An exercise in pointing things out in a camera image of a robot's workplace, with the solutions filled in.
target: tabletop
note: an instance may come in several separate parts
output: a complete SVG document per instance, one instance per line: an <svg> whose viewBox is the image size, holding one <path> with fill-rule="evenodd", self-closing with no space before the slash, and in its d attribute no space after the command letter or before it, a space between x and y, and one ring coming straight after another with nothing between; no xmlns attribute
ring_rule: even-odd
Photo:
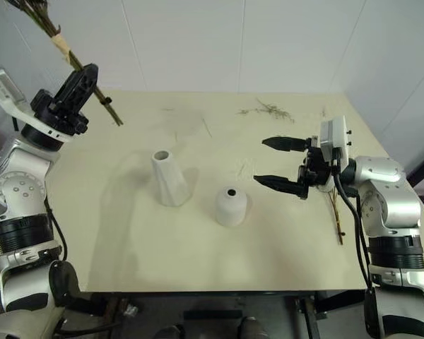
<svg viewBox="0 0 424 339"><path fill-rule="evenodd" d="M338 242L326 194L306 201L258 184L253 175L296 180L305 154L261 144L277 135L317 135L321 121L346 116L351 156L387 156L344 95L138 93L110 91L123 126L95 98L88 131L65 144L47 176L54 214L82 290L122 292L360 289L353 219L338 202ZM275 105L285 114L265 112ZM157 200L151 155L170 150L192 197ZM225 186L249 198L245 221L214 218ZM421 218L424 247L424 207Z"/></svg>

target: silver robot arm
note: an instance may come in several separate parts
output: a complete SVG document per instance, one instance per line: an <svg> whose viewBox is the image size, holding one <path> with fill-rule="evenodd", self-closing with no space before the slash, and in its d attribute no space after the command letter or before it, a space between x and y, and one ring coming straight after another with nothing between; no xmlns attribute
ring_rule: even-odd
<svg viewBox="0 0 424 339"><path fill-rule="evenodd" d="M64 307L79 293L72 265L59 260L45 177L58 150L88 120L80 108L94 91L96 65L74 71L52 97L40 90L29 105L0 69L0 105L26 123L0 151L0 338L51 338Z"/></svg>
<svg viewBox="0 0 424 339"><path fill-rule="evenodd" d="M298 179L255 176L264 186L306 199L311 186L335 186L355 218L363 244L368 286L365 298L367 332L373 338L424 338L424 259L420 243L420 201L408 185L402 166L386 157L348 157L344 117L322 123L321 137L273 137L263 141L276 150L307 151ZM359 197L360 211L347 196ZM366 248L361 227L369 239Z"/></svg>

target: white vase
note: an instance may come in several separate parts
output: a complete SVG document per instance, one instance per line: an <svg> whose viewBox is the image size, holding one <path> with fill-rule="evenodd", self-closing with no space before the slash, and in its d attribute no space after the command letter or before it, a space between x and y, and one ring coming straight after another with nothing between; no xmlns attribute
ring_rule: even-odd
<svg viewBox="0 0 424 339"><path fill-rule="evenodd" d="M190 190L172 153L159 150L153 154L152 163L160 202L165 206L181 206L190 197Z"/></svg>
<svg viewBox="0 0 424 339"><path fill-rule="evenodd" d="M215 200L216 219L223 226L237 226L245 219L247 195L235 187L225 187Z"/></svg>

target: table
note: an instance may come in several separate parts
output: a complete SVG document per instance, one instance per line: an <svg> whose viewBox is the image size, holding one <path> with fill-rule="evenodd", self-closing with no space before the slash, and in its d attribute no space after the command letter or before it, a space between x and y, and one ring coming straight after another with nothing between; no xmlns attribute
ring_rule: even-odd
<svg viewBox="0 0 424 339"><path fill-rule="evenodd" d="M296 179L302 153L261 144L270 136L307 138L345 115L351 155L386 156L344 95L136 93L110 91L124 125L95 98L88 132L61 149L47 178L49 198L82 290L121 292L363 289L353 219L342 201L344 245L328 198L306 201L261 186L254 174ZM276 119L258 99L289 112ZM151 155L171 150L193 187L183 206L156 198ZM213 216L218 190L247 192L245 222L230 229ZM422 215L424 246L424 209Z"/></svg>

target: white wall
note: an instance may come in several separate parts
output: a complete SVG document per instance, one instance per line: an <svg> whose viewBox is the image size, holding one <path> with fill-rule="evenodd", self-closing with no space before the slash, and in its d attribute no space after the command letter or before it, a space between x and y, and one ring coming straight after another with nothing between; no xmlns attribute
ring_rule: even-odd
<svg viewBox="0 0 424 339"><path fill-rule="evenodd" d="M102 87L345 91L407 170L424 159L424 0L50 3L72 50L99 65ZM28 98L39 88L56 91L71 71L39 28L2 0L0 64Z"/></svg>

